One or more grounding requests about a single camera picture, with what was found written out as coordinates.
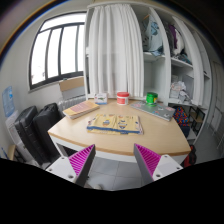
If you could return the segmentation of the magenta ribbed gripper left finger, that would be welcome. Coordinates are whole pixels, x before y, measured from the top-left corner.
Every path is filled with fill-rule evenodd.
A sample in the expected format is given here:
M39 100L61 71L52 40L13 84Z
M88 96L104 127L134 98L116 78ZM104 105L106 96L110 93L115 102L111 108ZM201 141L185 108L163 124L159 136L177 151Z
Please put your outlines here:
M95 145L90 145L69 157L59 157L47 168L47 171L80 187L84 187L87 184L88 174L95 154Z

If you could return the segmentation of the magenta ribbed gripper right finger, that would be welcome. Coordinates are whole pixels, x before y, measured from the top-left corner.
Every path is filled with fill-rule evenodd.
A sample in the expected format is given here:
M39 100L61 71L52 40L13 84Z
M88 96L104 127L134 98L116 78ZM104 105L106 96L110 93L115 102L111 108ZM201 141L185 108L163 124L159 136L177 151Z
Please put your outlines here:
M169 155L160 156L139 144L134 145L133 152L145 185L182 169L182 166Z

